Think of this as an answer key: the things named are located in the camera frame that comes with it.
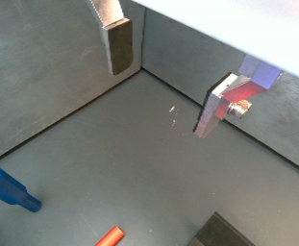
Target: blue object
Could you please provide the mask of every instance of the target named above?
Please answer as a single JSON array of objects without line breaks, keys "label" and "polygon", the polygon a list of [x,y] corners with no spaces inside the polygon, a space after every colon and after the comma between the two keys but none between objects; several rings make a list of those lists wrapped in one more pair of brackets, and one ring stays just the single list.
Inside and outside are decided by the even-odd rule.
[{"label": "blue object", "polygon": [[0,200],[10,205],[21,205],[33,212],[42,208],[42,202],[29,194],[26,186],[2,169]]}]

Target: metal bracket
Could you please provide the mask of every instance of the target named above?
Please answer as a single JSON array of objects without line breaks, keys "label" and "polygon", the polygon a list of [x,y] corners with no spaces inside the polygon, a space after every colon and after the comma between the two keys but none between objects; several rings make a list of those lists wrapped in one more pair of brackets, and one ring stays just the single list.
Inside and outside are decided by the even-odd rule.
[{"label": "metal bracket", "polygon": [[242,118],[250,110],[252,96],[265,92],[278,80],[282,71],[269,63],[246,55],[240,68],[241,76],[226,74],[208,92],[194,133],[206,137],[226,114]]},{"label": "metal bracket", "polygon": [[134,62],[133,21],[125,18],[118,0],[86,0],[86,2],[102,26],[110,72],[117,75]]}]

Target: metal plate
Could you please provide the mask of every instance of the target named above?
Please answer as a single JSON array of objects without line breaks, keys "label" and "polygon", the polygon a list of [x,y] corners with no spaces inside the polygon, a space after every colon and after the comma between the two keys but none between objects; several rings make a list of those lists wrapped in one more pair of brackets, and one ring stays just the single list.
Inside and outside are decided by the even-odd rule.
[{"label": "metal plate", "polygon": [[103,27],[103,39],[109,57],[109,67],[114,75],[125,71],[134,62],[133,21],[122,19]]},{"label": "metal plate", "polygon": [[86,2],[101,26],[109,26],[123,19],[119,0],[86,0]]},{"label": "metal plate", "polygon": [[[233,85],[237,78],[238,77],[236,74],[229,73],[217,83],[217,87],[214,87],[213,92],[208,92],[208,100],[204,105],[201,118],[197,123],[194,132],[200,137],[206,137],[210,134],[217,126],[218,120],[226,115],[230,102],[224,103],[221,93],[229,88],[230,85]],[[222,117],[218,117],[220,108],[225,109]]]}]

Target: gray floor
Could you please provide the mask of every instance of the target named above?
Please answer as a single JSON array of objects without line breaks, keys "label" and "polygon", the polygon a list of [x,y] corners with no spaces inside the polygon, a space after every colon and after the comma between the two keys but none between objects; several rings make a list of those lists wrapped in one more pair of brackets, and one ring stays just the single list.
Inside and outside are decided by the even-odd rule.
[{"label": "gray floor", "polygon": [[257,246],[299,245],[299,172],[224,123],[192,133],[198,107],[146,72],[0,166],[45,203],[0,202],[0,246],[186,245],[218,211]]}]

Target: purple block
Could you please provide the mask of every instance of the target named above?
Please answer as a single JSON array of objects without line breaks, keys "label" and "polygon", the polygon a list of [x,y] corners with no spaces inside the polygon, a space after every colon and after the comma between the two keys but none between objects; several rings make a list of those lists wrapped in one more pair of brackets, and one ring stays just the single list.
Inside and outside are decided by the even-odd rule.
[{"label": "purple block", "polygon": [[282,71],[266,62],[261,62],[252,80],[264,88],[269,89],[278,79]]},{"label": "purple block", "polygon": [[261,63],[260,59],[257,59],[250,55],[246,55],[244,59],[244,63],[240,67],[240,73],[244,74],[246,77],[252,78],[260,63]]}]

